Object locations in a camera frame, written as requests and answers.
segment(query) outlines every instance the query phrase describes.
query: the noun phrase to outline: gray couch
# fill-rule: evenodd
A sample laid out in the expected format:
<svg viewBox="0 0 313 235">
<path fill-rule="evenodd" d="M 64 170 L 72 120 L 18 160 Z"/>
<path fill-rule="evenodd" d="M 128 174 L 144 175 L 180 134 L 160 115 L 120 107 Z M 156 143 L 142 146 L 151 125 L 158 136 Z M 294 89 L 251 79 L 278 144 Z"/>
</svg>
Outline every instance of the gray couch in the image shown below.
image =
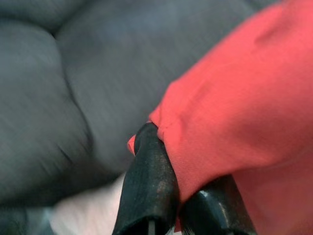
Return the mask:
<svg viewBox="0 0 313 235">
<path fill-rule="evenodd" d="M 0 0 L 0 204 L 111 182 L 168 84 L 274 0 Z"/>
</svg>

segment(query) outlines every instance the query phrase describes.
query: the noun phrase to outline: red garment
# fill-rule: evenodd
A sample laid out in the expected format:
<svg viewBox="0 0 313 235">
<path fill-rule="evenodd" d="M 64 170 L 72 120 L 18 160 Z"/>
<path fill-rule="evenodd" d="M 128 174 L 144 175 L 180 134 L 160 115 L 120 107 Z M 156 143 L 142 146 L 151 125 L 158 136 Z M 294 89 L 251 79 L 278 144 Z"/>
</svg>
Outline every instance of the red garment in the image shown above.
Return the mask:
<svg viewBox="0 0 313 235">
<path fill-rule="evenodd" d="M 150 119 L 182 202 L 232 173 L 259 235 L 312 235 L 313 0 L 241 25 L 171 84 Z"/>
</svg>

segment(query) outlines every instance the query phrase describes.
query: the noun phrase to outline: couch cushion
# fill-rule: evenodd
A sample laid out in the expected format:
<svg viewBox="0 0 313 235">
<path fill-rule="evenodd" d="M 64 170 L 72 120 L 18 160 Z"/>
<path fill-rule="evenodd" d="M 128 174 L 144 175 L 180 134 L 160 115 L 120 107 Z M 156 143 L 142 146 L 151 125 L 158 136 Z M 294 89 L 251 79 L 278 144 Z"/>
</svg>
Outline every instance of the couch cushion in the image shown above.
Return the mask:
<svg viewBox="0 0 313 235">
<path fill-rule="evenodd" d="M 244 0 L 101 0 L 56 35 L 95 156 L 129 165 L 128 138 L 166 87 L 255 12 Z"/>
<path fill-rule="evenodd" d="M 57 29 L 88 0 L 0 0 L 0 17 Z"/>
<path fill-rule="evenodd" d="M 0 203 L 85 159 L 88 135 L 47 32 L 0 22 Z"/>
</svg>

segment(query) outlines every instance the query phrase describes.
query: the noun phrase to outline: gray upholstery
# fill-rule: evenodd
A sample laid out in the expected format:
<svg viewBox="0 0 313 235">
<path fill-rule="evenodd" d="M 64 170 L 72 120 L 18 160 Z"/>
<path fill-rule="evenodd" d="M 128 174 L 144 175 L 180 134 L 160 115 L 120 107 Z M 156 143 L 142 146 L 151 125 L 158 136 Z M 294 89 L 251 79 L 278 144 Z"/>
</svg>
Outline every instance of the gray upholstery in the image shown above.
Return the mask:
<svg viewBox="0 0 313 235">
<path fill-rule="evenodd" d="M 269 2 L 0 0 L 0 204 L 125 171 L 168 84 Z"/>
</svg>

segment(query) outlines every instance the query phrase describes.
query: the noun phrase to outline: red fabric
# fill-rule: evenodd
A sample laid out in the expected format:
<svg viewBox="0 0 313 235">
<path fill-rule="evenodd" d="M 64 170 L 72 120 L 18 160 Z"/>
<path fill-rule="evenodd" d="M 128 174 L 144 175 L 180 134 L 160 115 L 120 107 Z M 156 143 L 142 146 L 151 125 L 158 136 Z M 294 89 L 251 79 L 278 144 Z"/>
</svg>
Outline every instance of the red fabric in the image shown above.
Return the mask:
<svg viewBox="0 0 313 235">
<path fill-rule="evenodd" d="M 171 84 L 150 120 L 182 202 L 232 173 L 259 235 L 313 234 L 313 1 L 241 25 Z"/>
</svg>

